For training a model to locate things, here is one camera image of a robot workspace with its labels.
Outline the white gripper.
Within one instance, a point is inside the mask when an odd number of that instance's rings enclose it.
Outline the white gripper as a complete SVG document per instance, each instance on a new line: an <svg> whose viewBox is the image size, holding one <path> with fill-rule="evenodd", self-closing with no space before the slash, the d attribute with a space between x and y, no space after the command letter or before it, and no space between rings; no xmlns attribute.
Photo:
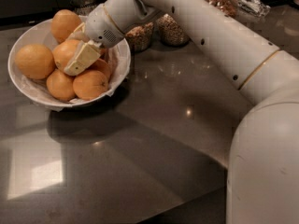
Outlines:
<svg viewBox="0 0 299 224"><path fill-rule="evenodd" d="M112 48L124 39L124 33L108 14L104 4L96 7L67 38L79 40L74 55L66 64L64 72L77 76L89 68L101 56L101 49L90 43L90 39L105 48Z"/></svg>

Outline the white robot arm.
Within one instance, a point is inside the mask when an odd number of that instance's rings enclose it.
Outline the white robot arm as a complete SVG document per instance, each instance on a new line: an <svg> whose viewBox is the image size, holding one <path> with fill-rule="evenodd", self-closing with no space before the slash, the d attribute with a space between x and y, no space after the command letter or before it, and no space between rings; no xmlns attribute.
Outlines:
<svg viewBox="0 0 299 224"><path fill-rule="evenodd" d="M226 223L299 224L298 60L205 0L107 0L73 36L110 48L164 13L254 105L231 145Z"/></svg>

